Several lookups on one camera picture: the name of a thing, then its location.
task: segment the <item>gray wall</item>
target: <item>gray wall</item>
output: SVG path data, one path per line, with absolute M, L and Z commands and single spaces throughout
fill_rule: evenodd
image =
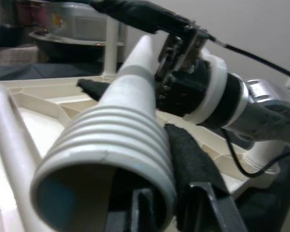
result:
M 256 53 L 290 70 L 290 0 L 151 0 L 194 19 L 219 39 Z M 128 54 L 143 33 L 129 28 Z M 157 48 L 166 35 L 156 36 Z M 244 79 L 264 78 L 283 85 L 280 73 L 231 51 L 207 43 L 211 53 L 223 58 L 230 72 Z

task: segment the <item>black cable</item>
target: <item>black cable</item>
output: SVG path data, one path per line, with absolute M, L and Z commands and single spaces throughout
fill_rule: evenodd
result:
M 255 55 L 255 54 L 252 54 L 252 53 L 244 51 L 244 50 L 242 50 L 240 48 L 237 48 L 237 47 L 234 47 L 234 46 L 229 45 L 227 43 L 224 43 L 224 42 L 218 40 L 216 37 L 208 34 L 207 32 L 206 32 L 206 34 L 209 36 L 209 39 L 212 42 L 214 42 L 214 43 L 216 43 L 216 44 L 218 44 L 218 45 L 220 45 L 220 46 L 222 46 L 222 47 L 224 47 L 224 48 L 226 48 L 228 50 L 231 50 L 233 52 L 236 52 L 236 53 L 242 54 L 242 55 L 244 55 L 246 57 L 249 57 L 249 58 L 251 58 L 251 59 L 253 59 L 253 60 L 257 61 L 257 62 L 260 62 L 260 63 L 262 63 L 262 64 L 264 64 L 264 65 L 266 65 L 266 66 L 268 66 L 268 67 L 270 67 L 270 68 L 272 68 L 272 69 L 274 69 L 274 70 L 276 70 L 276 71 L 278 71 L 280 73 L 283 73 L 284 75 L 290 77 L 290 71 L 289 70 L 284 69 L 281 66 L 278 66 L 278 65 L 276 65 L 276 64 L 274 64 L 274 63 L 272 63 L 272 62 L 270 62 L 268 60 L 265 60 L 265 59 Z
M 242 175 L 249 177 L 249 178 L 256 178 L 260 175 L 263 175 L 268 169 L 270 169 L 275 163 L 279 162 L 282 159 L 285 159 L 290 156 L 290 152 L 284 153 L 280 156 L 275 157 L 273 160 L 271 160 L 267 165 L 265 165 L 263 168 L 261 168 L 259 171 L 255 173 L 248 173 L 240 164 L 240 161 L 238 159 L 238 156 L 234 150 L 233 144 L 231 143 L 231 138 L 228 134 L 228 132 L 225 129 L 221 129 L 223 136 L 226 140 L 227 146 L 230 149 L 231 156 L 236 164 L 236 167 L 239 169 L 239 171 L 242 173 Z

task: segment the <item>dark fabric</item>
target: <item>dark fabric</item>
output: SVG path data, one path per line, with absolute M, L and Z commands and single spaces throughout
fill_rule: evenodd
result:
M 22 27 L 0 26 L 0 47 L 17 47 L 22 42 Z
M 281 172 L 270 188 L 250 188 L 236 201 L 250 232 L 280 232 L 283 226 L 290 208 L 290 157 L 279 165 Z
M 99 75 L 102 63 L 0 66 L 0 81 Z
M 141 195 L 146 198 L 147 207 L 144 207 L 141 199 L 134 199 Z M 146 231 L 144 228 L 138 230 L 140 224 L 147 224 L 150 227 L 148 232 L 157 231 L 156 227 L 161 227 L 165 220 L 165 208 L 163 197 L 151 183 L 117 168 L 111 188 L 105 232 Z
M 187 185 L 192 182 L 209 182 L 225 195 L 229 191 L 213 160 L 184 129 L 165 125 L 169 136 L 172 164 L 178 198 L 177 227 L 182 230 L 187 207 Z
M 109 83 L 92 81 L 88 79 L 79 79 L 77 82 L 77 86 L 82 88 L 83 93 L 87 94 L 96 101 L 100 100 L 109 85 Z

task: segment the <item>black metal bracket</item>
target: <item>black metal bracket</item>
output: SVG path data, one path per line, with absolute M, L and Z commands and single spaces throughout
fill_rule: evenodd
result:
M 231 195 L 209 182 L 187 186 L 182 232 L 248 232 Z

